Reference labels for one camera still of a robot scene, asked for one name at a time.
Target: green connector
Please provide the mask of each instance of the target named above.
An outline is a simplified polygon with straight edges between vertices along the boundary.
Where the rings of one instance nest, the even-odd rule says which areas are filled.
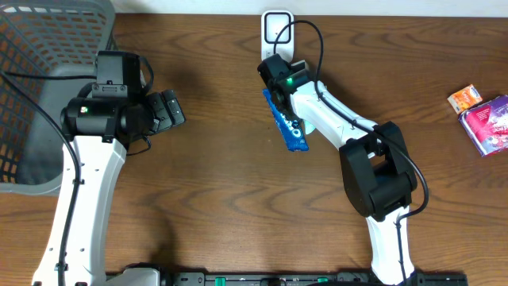
[[[225,278],[215,278],[215,286],[225,286]]]

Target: gray plastic basket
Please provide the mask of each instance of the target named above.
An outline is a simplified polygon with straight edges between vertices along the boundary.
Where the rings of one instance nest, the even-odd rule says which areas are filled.
[[[0,68],[34,75],[91,75],[97,51],[116,49],[108,0],[0,0]],[[60,123],[88,79],[16,79]],[[57,195],[62,142],[0,78],[0,192]]]

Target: basket mesh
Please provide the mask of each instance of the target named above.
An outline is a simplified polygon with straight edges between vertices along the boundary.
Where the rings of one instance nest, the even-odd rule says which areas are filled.
[[[102,34],[111,33],[105,29],[111,23],[99,4],[55,0],[0,3],[1,69],[47,75],[60,64],[93,64],[98,49],[105,49],[99,47]],[[38,102],[44,81],[16,80]],[[16,174],[33,119],[34,111],[0,78],[0,182],[23,184]]]

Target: blue wrapper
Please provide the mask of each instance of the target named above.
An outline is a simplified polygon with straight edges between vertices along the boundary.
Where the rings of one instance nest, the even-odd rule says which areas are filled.
[[[268,101],[271,113],[275,119],[275,124],[279,127],[280,133],[283,135],[286,147],[291,152],[294,151],[309,151],[309,146],[305,140],[302,128],[300,128],[297,121],[286,120],[284,114],[281,114],[275,105],[271,102],[271,94],[268,89],[263,90],[263,95]]]

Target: wire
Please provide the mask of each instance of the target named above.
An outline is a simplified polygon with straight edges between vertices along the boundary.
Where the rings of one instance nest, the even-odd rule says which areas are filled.
[[[150,81],[147,82],[146,85],[141,90],[142,95],[145,96],[148,94],[148,92],[152,89],[152,86],[153,86],[153,70],[152,70],[152,66],[150,65],[150,63],[144,56],[140,56],[140,61],[143,62],[143,64],[148,69],[148,72],[150,73]]]
[[[85,99],[92,92],[92,88],[95,83],[87,83],[84,87],[81,87],[78,93],[78,98]]]
[[[75,170],[75,178],[73,181],[74,187],[72,189],[72,195],[71,195],[71,202],[69,203],[69,210],[67,211],[67,217],[65,219],[65,225],[63,226],[63,232],[62,232],[62,241],[60,243],[60,253],[58,256],[58,285],[64,286],[65,285],[65,254],[67,250],[67,239],[69,237],[69,230],[71,228],[71,221],[72,221],[72,215],[74,214],[74,207],[75,202],[78,197],[78,190],[79,185],[81,184],[81,168],[79,166],[79,160],[76,156],[76,153],[74,149],[71,147],[71,143],[67,138],[65,137],[64,133],[62,132],[62,129],[56,124],[55,121],[47,114],[40,106],[35,103],[20,87],[14,83],[14,81],[6,75],[7,73],[4,71],[0,71],[0,75],[4,80],[15,90],[17,91],[21,97],[23,97],[27,102],[29,102],[30,106],[34,110],[36,110],[48,123],[49,125],[56,131],[60,139],[63,141],[63,144],[65,147],[67,147],[67,150],[69,151],[69,154],[71,155],[72,162],[74,163],[74,170]]]
[[[134,155],[137,155],[137,154],[141,154],[141,153],[147,152],[148,150],[150,150],[152,148],[152,142],[150,141],[148,136],[147,135],[142,135],[142,137],[143,137],[143,140],[146,142],[146,145],[148,147],[146,149],[141,150],[140,152],[130,153],[130,154],[127,154],[126,156],[134,156]]]
[[[69,76],[49,76],[49,75],[26,75],[12,71],[2,71],[6,75],[27,78],[27,79],[47,79],[47,80],[68,80],[68,79],[97,79],[95,75],[69,75]]]
[[[325,45],[324,45],[324,41],[323,41],[323,36],[321,35],[321,31],[319,30],[319,28],[313,22],[307,21],[307,20],[296,20],[296,21],[292,21],[292,22],[288,23],[287,25],[285,25],[280,30],[279,35],[277,35],[277,38],[275,39],[275,43],[273,45],[274,54],[276,52],[276,46],[277,46],[277,43],[279,42],[279,38],[283,34],[284,30],[286,30],[289,26],[297,24],[297,23],[305,23],[305,24],[311,25],[316,30],[317,35],[319,36],[319,41],[321,43],[321,51],[320,51],[320,55],[319,55],[319,62],[317,64],[316,76],[315,76],[315,79],[314,79],[314,89],[316,91],[317,97],[320,100],[322,100],[323,103],[329,109],[331,109],[333,112],[335,112],[340,117],[345,119],[349,124],[351,124],[355,128],[358,128],[358,129],[364,131],[365,133],[367,133],[369,135],[374,136],[376,139],[380,140],[382,143],[388,145],[388,147],[390,147],[391,150],[397,152],[402,158],[404,158],[404,160],[407,161],[407,163],[411,166],[411,168],[414,170],[414,172],[416,172],[416,174],[418,176],[418,179],[421,182],[421,187],[423,188],[423,193],[424,193],[423,203],[421,204],[421,206],[418,209],[416,209],[414,211],[411,211],[411,212],[409,212],[407,214],[403,214],[403,215],[397,217],[397,220],[395,222],[395,227],[397,228],[398,253],[399,253],[399,260],[400,260],[399,262],[400,262],[400,265],[401,265],[402,278],[404,279],[404,285],[406,285],[407,279],[406,279],[406,270],[404,269],[404,258],[403,258],[403,255],[402,255],[402,235],[401,235],[401,231],[400,231],[402,226],[401,226],[400,222],[404,218],[409,218],[410,216],[417,215],[417,214],[421,213],[427,207],[427,204],[429,203],[429,186],[427,185],[427,181],[425,180],[425,177],[423,176],[423,173],[421,172],[420,168],[413,162],[413,160],[411,160],[411,158],[409,158],[409,156],[406,154],[406,151],[403,151],[402,148],[400,146],[398,146],[397,143],[393,142],[389,138],[386,138],[386,137],[384,137],[383,135],[381,135],[379,133],[376,133],[375,131],[369,130],[368,128],[358,124],[356,122],[356,119],[350,118],[348,115],[344,114],[342,111],[340,111],[337,108],[335,108],[335,106],[330,104],[328,102],[328,100],[323,97],[322,92],[320,92],[319,88],[318,88],[318,81],[319,81],[319,75],[321,73],[321,65],[322,65],[322,62],[323,62],[323,54],[324,54],[324,49],[325,49],[324,47],[325,47]]]

